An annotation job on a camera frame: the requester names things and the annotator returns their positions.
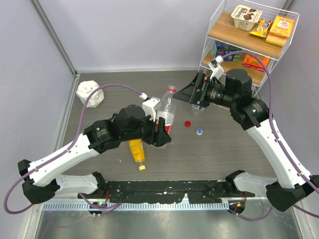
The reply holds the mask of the clear bottle blue green label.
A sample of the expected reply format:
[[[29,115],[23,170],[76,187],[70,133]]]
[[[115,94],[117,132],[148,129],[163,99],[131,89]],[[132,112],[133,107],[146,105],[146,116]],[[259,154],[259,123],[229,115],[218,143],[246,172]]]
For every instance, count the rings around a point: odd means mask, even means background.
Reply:
[[[192,104],[191,114],[195,117],[202,117],[205,108],[196,104]]]

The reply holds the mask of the white bottle cap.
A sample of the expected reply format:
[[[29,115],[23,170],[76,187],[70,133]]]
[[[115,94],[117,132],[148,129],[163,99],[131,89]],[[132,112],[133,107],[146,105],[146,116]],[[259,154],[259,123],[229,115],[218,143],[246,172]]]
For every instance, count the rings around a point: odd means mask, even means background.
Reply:
[[[200,129],[200,128],[197,129],[197,130],[196,130],[196,134],[197,134],[197,135],[202,135],[202,134],[203,134],[203,130]]]

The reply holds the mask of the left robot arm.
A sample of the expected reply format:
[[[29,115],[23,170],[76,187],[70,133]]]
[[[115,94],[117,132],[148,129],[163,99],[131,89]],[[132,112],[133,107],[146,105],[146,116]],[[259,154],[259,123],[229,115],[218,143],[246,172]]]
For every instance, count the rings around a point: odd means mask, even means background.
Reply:
[[[164,118],[155,122],[136,105],[121,109],[111,119],[98,120],[84,129],[76,140],[51,155],[33,162],[20,161],[19,173],[25,176],[23,193],[32,204],[72,193],[83,194],[86,198],[102,198],[108,186],[101,173],[70,176],[64,175],[64,172],[129,140],[140,139],[149,145],[161,147],[171,142],[164,124]]]

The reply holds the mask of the red cap clear bottle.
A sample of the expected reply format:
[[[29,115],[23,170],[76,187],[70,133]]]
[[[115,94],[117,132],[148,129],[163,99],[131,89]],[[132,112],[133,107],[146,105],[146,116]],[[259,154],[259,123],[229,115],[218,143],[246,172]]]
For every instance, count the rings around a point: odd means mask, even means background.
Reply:
[[[173,98],[175,92],[175,86],[167,87],[166,93],[162,96],[159,102],[156,115],[156,130],[158,129],[159,118],[162,117],[165,119],[165,130],[169,135],[171,132],[171,127],[174,121],[177,106],[176,100]]]

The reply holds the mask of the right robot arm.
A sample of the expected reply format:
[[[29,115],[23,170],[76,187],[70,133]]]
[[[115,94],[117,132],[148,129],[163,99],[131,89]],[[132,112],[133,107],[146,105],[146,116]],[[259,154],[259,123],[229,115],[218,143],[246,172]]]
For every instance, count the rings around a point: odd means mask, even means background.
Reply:
[[[210,104],[228,108],[232,118],[261,148],[276,174],[275,178],[267,178],[237,170],[226,177],[225,191],[229,196],[253,193],[266,197],[274,208],[284,212],[318,189],[319,177],[306,170],[289,148],[276,121],[269,116],[267,104],[252,97],[252,79],[245,70],[227,71],[224,85],[216,77],[204,77],[198,74],[173,98],[204,108]]]

